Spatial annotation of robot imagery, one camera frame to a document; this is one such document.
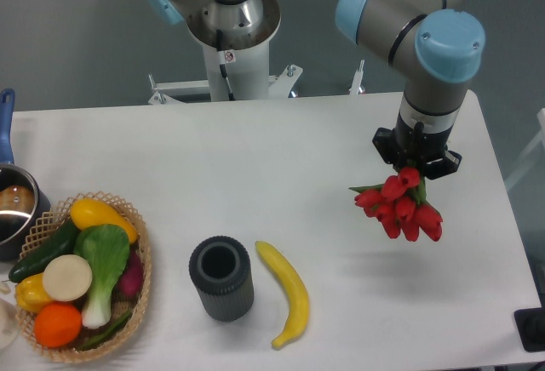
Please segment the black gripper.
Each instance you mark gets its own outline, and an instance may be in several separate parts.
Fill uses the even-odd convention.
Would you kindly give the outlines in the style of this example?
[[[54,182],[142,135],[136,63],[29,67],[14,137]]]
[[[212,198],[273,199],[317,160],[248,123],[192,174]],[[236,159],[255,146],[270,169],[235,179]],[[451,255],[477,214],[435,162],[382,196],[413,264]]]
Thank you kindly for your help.
[[[398,126],[377,129],[372,143],[383,162],[395,171],[404,167],[416,168],[422,177],[436,180],[454,174],[462,162],[462,155],[448,149],[450,130],[424,133],[421,128]]]

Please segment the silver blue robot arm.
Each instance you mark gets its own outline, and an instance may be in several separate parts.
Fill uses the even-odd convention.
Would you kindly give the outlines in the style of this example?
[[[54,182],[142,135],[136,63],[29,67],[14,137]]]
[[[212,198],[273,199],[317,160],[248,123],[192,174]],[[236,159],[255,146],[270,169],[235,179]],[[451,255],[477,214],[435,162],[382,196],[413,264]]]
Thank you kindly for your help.
[[[339,31],[405,78],[395,127],[377,129],[372,140],[395,170],[411,166],[435,180],[459,168],[462,157],[447,141],[485,48],[484,27],[457,10],[463,1],[337,3]]]

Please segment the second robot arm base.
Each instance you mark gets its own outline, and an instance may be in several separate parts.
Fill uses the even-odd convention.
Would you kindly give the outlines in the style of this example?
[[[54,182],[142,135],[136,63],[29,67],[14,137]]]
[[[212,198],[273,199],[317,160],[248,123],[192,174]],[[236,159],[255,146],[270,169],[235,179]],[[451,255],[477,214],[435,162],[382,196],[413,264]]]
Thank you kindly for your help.
[[[185,22],[201,43],[217,50],[242,50],[269,41],[281,14],[277,0],[147,0],[170,25]]]

